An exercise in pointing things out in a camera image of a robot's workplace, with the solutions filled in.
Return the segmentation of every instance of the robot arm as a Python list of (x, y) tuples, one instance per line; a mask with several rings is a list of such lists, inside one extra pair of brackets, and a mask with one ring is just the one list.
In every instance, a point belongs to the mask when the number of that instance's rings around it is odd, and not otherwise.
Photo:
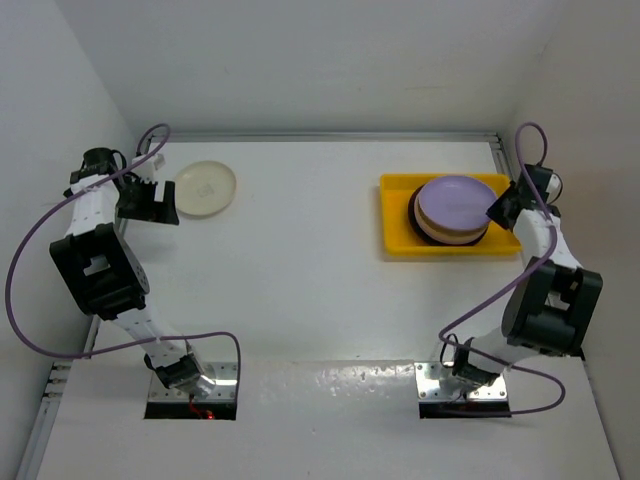
[[(541, 166), (526, 167), (546, 202), (557, 186), (557, 176)], [(550, 209), (558, 234), (553, 255), (515, 288), (500, 328), (465, 342), (510, 365), (536, 355), (579, 352), (602, 289), (602, 277), (582, 268), (569, 251), (560, 230), (560, 213), (555, 207)], [(512, 182), (487, 214), (520, 240), (527, 266), (548, 250), (548, 222), (522, 176), (517, 183)], [(491, 385), (504, 368), (503, 364), (458, 348), (451, 374), (468, 390)]]
[[(71, 174), (70, 191), (76, 193), (115, 173), (113, 153), (104, 148), (86, 152), (80, 170)], [(160, 156), (149, 160), (156, 166), (162, 161)], [(122, 182), (107, 182), (87, 192), (74, 204), (65, 237), (49, 247), (80, 309), (112, 321), (136, 340), (177, 335), (161, 321), (144, 269), (115, 227), (117, 217), (178, 224), (174, 183), (158, 184), (152, 176), (150, 171), (143, 177), (128, 175)], [(141, 346), (145, 364), (166, 388), (204, 398), (215, 387), (188, 342), (157, 340)]]

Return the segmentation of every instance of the white plate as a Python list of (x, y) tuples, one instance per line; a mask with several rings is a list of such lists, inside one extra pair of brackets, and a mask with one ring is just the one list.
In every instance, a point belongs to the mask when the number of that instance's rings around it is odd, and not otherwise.
[(224, 209), (236, 193), (236, 176), (212, 160), (192, 163), (176, 175), (176, 208), (187, 215), (206, 217)]

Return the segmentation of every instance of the wire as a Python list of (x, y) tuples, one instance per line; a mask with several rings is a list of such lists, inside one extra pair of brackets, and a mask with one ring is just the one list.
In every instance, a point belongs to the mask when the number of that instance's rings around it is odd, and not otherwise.
[[(543, 153), (542, 159), (540, 160), (540, 162), (538, 164), (542, 164), (542, 162), (544, 161), (544, 159), (545, 159), (545, 157), (547, 155), (547, 143), (548, 143), (547, 142), (547, 136), (544, 133), (544, 130), (542, 129), (542, 127), (540, 125), (538, 125), (537, 123), (534, 123), (534, 122), (523, 123), (516, 130), (516, 133), (515, 133), (515, 147), (516, 147), (516, 158), (518, 160), (518, 163), (520, 164), (520, 169), (522, 171), (522, 175), (524, 176), (524, 178), (525, 178), (525, 180), (527, 182), (527, 185), (529, 185), (529, 188), (531, 189), (531, 192), (532, 192), (534, 198), (536, 199), (536, 202), (538, 203), (540, 209), (542, 210), (542, 213), (544, 214), (545, 218), (550, 222), (549, 223), (549, 234), (550, 234), (551, 239), (550, 239), (549, 249), (545, 252), (545, 254), (541, 258), (539, 258), (533, 265), (531, 265), (524, 272), (522, 272), (522, 274), (520, 274), (515, 280), (513, 280), (508, 285), (504, 286), (502, 289), (500, 289), (494, 295), (492, 295), (491, 297), (486, 299), (484, 302), (480, 303), (476, 307), (474, 307), (471, 310), (469, 310), (467, 313), (462, 315), (460, 318), (454, 320), (453, 322), (451, 322), (450, 324), (445, 326), (438, 333), (438, 337), (440, 338), (440, 341), (442, 341), (442, 342), (444, 342), (444, 343), (446, 343), (448, 345), (451, 345), (451, 346), (453, 346), (455, 348), (462, 348), (464, 350), (468, 350), (468, 351), (473, 352), (473, 353), (475, 353), (477, 355), (480, 355), (482, 357), (488, 358), (489, 360), (492, 360), (492, 361), (494, 361), (496, 363), (499, 363), (501, 365), (510, 367), (513, 370), (518, 370), (520, 372), (529, 373), (531, 375), (537, 375), (539, 377), (546, 378), (547, 380), (551, 380), (552, 382), (554, 382), (560, 388), (560, 395), (558, 396), (558, 398), (554, 402), (552, 402), (552, 403), (550, 403), (548, 405), (542, 406), (542, 407), (528, 408), (528, 409), (524, 409), (524, 410), (515, 410), (515, 411), (510, 412), (511, 415), (526, 415), (526, 414), (530, 414), (530, 413), (545, 412), (547, 410), (551, 410), (551, 409), (557, 407), (558, 405), (560, 405), (564, 401), (564, 399), (565, 399), (565, 397), (567, 395), (567, 390), (566, 390), (564, 384), (558, 378), (554, 377), (553, 375), (549, 375), (548, 373), (544, 373), (544, 372), (541, 372), (541, 371), (538, 371), (538, 370), (533, 370), (533, 369), (530, 369), (530, 368), (520, 367), (518, 365), (512, 365), (511, 366), (508, 362), (504, 361), (503, 359), (495, 357), (493, 355), (490, 355), (490, 354), (488, 354), (486, 352), (480, 351), (477, 348), (471, 347), (470, 345), (464, 345), (464, 344), (461, 344), (459, 342), (451, 341), (451, 340), (449, 340), (449, 336), (447, 334), (451, 330), (453, 330), (454, 328), (462, 325), (464, 322), (469, 320), (471, 317), (476, 315), (478, 312), (481, 312), (482, 310), (487, 308), (489, 305), (493, 304), (495, 301), (497, 301), (498, 299), (503, 297), (509, 291), (513, 290), (521, 282), (523, 282), (524, 280), (529, 278), (541, 265), (543, 265), (547, 260), (549, 260), (549, 258), (551, 258), (551, 255), (553, 255), (553, 252), (554, 252), (554, 250), (555, 250), (555, 248), (556, 248), (556, 246), (558, 244), (558, 232), (556, 231), (556, 227), (552, 223), (551, 212), (547, 208), (547, 206), (544, 203), (544, 201), (542, 201), (542, 198), (540, 197), (540, 194), (538, 193), (538, 190), (535, 188), (535, 185), (533, 184), (533, 181), (531, 180), (531, 177), (529, 176), (529, 174), (527, 173), (527, 169), (525, 168), (525, 164), (524, 164), (524, 160), (523, 160), (524, 157), (522, 155), (522, 148), (521, 148), (521, 143), (520, 143), (520, 136), (522, 134), (522, 131), (526, 127), (533, 127), (536, 130), (538, 130), (538, 132), (540, 133), (540, 136), (542, 137), (543, 143), (544, 143), (544, 153)], [(452, 411), (451, 413), (456, 413), (456, 414), (463, 415), (463, 416), (478, 417), (478, 418), (482, 418), (482, 417), (504, 417), (505, 416), (504, 412), (453, 412)]]
[[(525, 127), (533, 127), (540, 134), (540, 138), (542, 139), (542, 157), (540, 157), (540, 161), (538, 163), (536, 163), (536, 165), (538, 167), (541, 167), (542, 164), (544, 163), (544, 161), (547, 159), (547, 152), (549, 151), (549, 139), (547, 138), (547, 134), (545, 133), (544, 129), (540, 125), (538, 125), (537, 123), (535, 123), (535, 122), (526, 122), (526, 123), (523, 123), (522, 125), (520, 125), (520, 127), (518, 127), (519, 132), (516, 131), (516, 135), (515, 135), (516, 144), (518, 144), (520, 142), (520, 134), (522, 133), (521, 128), (523, 126), (525, 126)], [(520, 168), (522, 168), (524, 170), (524, 162), (519, 162), (519, 163), (520, 163)]]
[(196, 415), (198, 415), (198, 417), (200, 417), (201, 419), (207, 419), (207, 420), (215, 420), (216, 417), (214, 417), (213, 412), (211, 410), (200, 410), (198, 407), (196, 407), (193, 404), (193, 399), (194, 396), (193, 395), (189, 395), (189, 410), (192, 411), (193, 413), (195, 413)]
[(558, 180), (560, 180), (560, 191), (558, 192), (558, 195), (556, 195), (556, 198), (550, 201), (547, 205), (553, 205), (554, 203), (556, 203), (556, 201), (562, 196), (562, 192), (564, 191), (564, 182), (562, 181), (562, 177), (557, 173), (555, 175), (558, 177)]
[(460, 392), (456, 398), (454, 398), (453, 400), (449, 400), (448, 402), (445, 402), (443, 405), (450, 405), (452, 403), (456, 403), (458, 400), (460, 400), (463, 397), (464, 397), (464, 393)]
[(60, 211), (65, 206), (69, 205), (70, 203), (74, 202), (75, 200), (77, 200), (78, 198), (83, 196), (89, 190), (95, 189), (95, 188), (99, 187), (100, 185), (103, 185), (103, 184), (105, 184), (107, 182), (110, 182), (110, 181), (113, 181), (113, 180), (116, 180), (118, 178), (123, 177), (127, 173), (131, 172), (131, 170), (133, 170), (135, 168), (138, 168), (140, 165), (142, 165), (144, 162), (146, 162), (151, 157), (153, 157), (156, 153), (158, 153), (160, 151), (160, 149), (165, 146), (165, 144), (169, 140), (169, 136), (171, 135), (171, 127), (169, 127), (169, 125), (167, 125), (166, 123), (159, 123), (159, 124), (154, 125), (153, 127), (151, 127), (149, 130), (147, 130), (142, 135), (142, 138), (140, 139), (140, 142), (138, 143), (138, 147), (140, 147), (140, 145), (142, 145), (144, 140), (151, 133), (153, 133), (154, 131), (156, 131), (159, 128), (163, 128), (165, 130), (165, 135), (162, 137), (162, 140), (160, 140), (160, 142), (149, 153), (144, 155), (144, 157), (142, 157), (140, 160), (132, 163), (131, 165), (129, 165), (129, 166), (123, 168), (123, 169), (118, 170), (116, 173), (114, 173), (112, 175), (109, 175), (108, 177), (105, 177), (105, 178), (102, 178), (102, 179), (98, 180), (97, 182), (89, 185), (84, 190), (80, 190), (79, 192), (74, 193), (70, 197), (65, 198), (64, 200), (62, 200), (57, 205), (54, 205), (49, 211), (47, 211), (33, 225), (33, 227), (31, 227), (31, 229), (27, 232), (27, 234), (24, 236), (24, 238), (20, 241), (20, 244), (18, 245), (18, 248), (16, 249), (15, 253), (13, 254), (13, 258), (11, 259), (11, 263), (9, 264), (9, 270), (7, 271), (7, 280), (6, 280), (6, 283), (5, 283), (5, 286), (4, 286), (4, 304), (5, 304), (5, 308), (6, 308), (6, 311), (7, 311), (7, 318), (9, 319), (9, 324), (11, 325), (11, 329), (13, 330), (13, 332), (16, 334), (18, 339), (24, 345), (26, 345), (28, 348), (30, 348), (34, 352), (37, 352), (37, 353), (39, 353), (41, 355), (44, 355), (44, 356), (47, 356), (47, 357), (52, 357), (52, 358), (59, 358), (59, 359), (63, 359), (63, 360), (78, 360), (78, 359), (82, 359), (82, 358), (89, 358), (89, 357), (92, 357), (94, 355), (102, 355), (102, 354), (105, 354), (105, 353), (115, 352), (115, 351), (118, 351), (118, 350), (123, 350), (125, 348), (134, 347), (136, 345), (143, 345), (145, 343), (150, 343), (150, 342), (155, 342), (155, 341), (169, 341), (169, 340), (177, 340), (177, 341), (184, 340), (184, 341), (187, 341), (187, 340), (199, 340), (199, 339), (203, 339), (203, 338), (212, 338), (212, 337), (229, 337), (231, 340), (233, 340), (233, 343), (235, 344), (236, 356), (237, 356), (237, 361), (238, 361), (238, 378), (237, 378), (236, 391), (235, 391), (235, 401), (237, 403), (238, 402), (238, 394), (240, 392), (240, 372), (241, 372), (241, 365), (242, 365), (242, 356), (241, 356), (241, 352), (240, 352), (240, 342), (238, 341), (238, 338), (231, 332), (219, 331), (219, 332), (201, 333), (201, 334), (197, 334), (197, 335), (167, 335), (167, 336), (158, 337), (158, 338), (153, 338), (153, 337), (152, 338), (143, 338), (143, 339), (135, 340), (135, 341), (132, 341), (132, 342), (122, 343), (120, 345), (114, 345), (114, 346), (111, 346), (111, 347), (101, 348), (101, 349), (98, 349), (98, 350), (92, 350), (90, 352), (59, 353), (59, 352), (54, 352), (54, 351), (51, 351), (51, 350), (44, 349), (44, 348), (36, 345), (35, 343), (33, 343), (31, 340), (29, 340), (26, 337), (26, 335), (22, 332), (22, 330), (20, 330), (20, 327), (18, 325), (18, 322), (16, 321), (16, 317), (15, 317), (15, 314), (14, 314), (14, 311), (13, 311), (13, 303), (12, 303), (12, 299), (11, 299), (11, 290), (12, 290), (12, 286), (13, 286), (13, 280), (14, 280), (14, 276), (15, 276), (15, 272), (16, 272), (16, 267), (18, 265), (18, 260), (20, 260), (20, 256), (22, 255), (25, 247), (27, 246), (27, 244), (29, 243), (31, 238), (34, 236), (34, 234), (55, 213), (57, 213), (58, 211)]
[[(460, 340), (458, 340), (458, 336), (455, 333), (450, 333), (449, 335), (447, 335), (447, 338), (453, 338), (456, 343), (460, 343)], [(443, 367), (445, 366), (444, 352), (446, 352), (448, 346), (449, 346), (448, 343), (443, 343), (442, 350), (440, 350), (440, 365), (442, 365)]]
[[(127, 157), (125, 157), (122, 154), (122, 152), (120, 152), (120, 150), (111, 150), (111, 153), (114, 155), (117, 153), (120, 156), (120, 161), (122, 163), (120, 167), (118, 167), (115, 161), (113, 162), (116, 170), (122, 170), (124, 168), (127, 168)], [(131, 180), (132, 178), (135, 180), (140, 180), (140, 175), (134, 172), (127, 172), (122, 176), (122, 180), (124, 181), (124, 183), (128, 183), (128, 184), (132, 183), (132, 180)]]
[(189, 410), (202, 418), (202, 412), (193, 404), (193, 395), (189, 395)]

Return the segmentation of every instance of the red wire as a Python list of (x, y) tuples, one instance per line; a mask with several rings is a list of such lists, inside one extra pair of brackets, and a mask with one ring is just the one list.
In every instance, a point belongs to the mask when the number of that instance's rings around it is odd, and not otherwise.
[(189, 397), (189, 410), (198, 415), (199, 418), (202, 418), (202, 412), (193, 404), (192, 396)]
[(206, 415), (207, 420), (215, 419), (215, 417), (213, 416), (213, 412), (211, 410), (207, 410), (206, 412), (203, 412), (193, 404), (193, 396), (189, 397), (189, 410), (195, 413), (196, 415), (198, 415), (198, 417), (200, 418), (205, 418), (204, 415)]

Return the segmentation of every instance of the white table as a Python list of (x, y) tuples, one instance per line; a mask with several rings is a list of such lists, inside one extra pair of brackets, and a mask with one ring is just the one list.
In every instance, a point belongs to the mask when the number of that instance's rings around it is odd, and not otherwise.
[[(143, 420), (139, 349), (76, 362), (39, 478), (617, 478), (579, 359), (528, 362), (567, 383), (553, 412), (418, 419), (410, 360), (431, 357), (437, 331), (522, 263), (386, 261), (378, 179), (495, 172), (487, 142), (172, 143), (164, 153), (161, 177), (214, 159), (238, 178), (219, 215), (178, 228), (131, 222), (126, 234), (176, 329), (239, 336), (238, 420)], [(505, 301), (461, 336), (498, 325)], [(124, 340), (103, 324), (96, 347)], [(196, 348), (207, 360), (234, 353), (225, 339)], [(513, 408), (557, 395), (521, 374), (508, 388)]]

